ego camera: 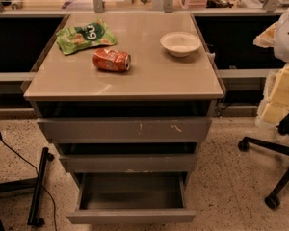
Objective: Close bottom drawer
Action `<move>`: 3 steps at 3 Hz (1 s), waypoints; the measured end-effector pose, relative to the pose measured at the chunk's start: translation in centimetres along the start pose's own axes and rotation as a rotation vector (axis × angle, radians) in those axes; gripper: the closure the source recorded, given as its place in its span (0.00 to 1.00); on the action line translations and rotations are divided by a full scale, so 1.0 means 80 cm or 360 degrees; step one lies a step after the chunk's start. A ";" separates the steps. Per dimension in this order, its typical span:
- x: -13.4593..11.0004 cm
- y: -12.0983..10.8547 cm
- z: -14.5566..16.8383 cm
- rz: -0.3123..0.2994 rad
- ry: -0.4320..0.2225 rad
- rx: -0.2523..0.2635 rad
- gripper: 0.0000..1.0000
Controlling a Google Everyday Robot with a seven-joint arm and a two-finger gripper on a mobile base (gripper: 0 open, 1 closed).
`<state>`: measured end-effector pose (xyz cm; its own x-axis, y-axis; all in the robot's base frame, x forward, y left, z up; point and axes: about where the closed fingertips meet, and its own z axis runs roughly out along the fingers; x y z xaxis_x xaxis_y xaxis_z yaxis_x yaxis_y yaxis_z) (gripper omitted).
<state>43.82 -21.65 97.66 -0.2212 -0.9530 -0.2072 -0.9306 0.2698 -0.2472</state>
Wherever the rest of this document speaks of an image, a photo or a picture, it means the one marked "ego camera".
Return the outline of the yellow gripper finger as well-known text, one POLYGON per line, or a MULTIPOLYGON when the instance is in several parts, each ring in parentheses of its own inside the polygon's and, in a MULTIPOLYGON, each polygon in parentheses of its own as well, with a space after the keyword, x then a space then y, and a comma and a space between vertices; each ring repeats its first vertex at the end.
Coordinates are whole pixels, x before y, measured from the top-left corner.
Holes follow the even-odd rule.
POLYGON ((256 117, 258 126, 277 126, 289 114, 289 64, 266 78, 256 117))

